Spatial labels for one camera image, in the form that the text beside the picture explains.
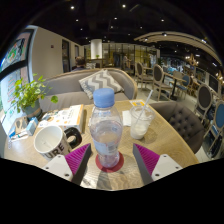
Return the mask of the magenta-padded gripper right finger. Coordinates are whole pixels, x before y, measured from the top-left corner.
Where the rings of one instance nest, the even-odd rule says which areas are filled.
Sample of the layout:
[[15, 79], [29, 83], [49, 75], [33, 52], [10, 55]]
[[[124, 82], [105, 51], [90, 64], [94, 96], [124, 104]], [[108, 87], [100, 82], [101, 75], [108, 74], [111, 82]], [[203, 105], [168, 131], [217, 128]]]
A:
[[138, 144], [133, 145], [133, 154], [145, 185], [182, 169], [168, 154], [158, 155]]

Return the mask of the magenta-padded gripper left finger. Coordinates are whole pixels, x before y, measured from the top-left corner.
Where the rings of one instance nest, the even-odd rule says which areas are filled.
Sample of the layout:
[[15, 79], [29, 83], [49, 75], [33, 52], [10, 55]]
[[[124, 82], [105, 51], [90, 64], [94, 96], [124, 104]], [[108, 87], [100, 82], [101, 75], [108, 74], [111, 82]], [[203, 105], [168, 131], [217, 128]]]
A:
[[43, 170], [80, 185], [91, 153], [91, 144], [83, 145], [66, 156], [57, 155]]

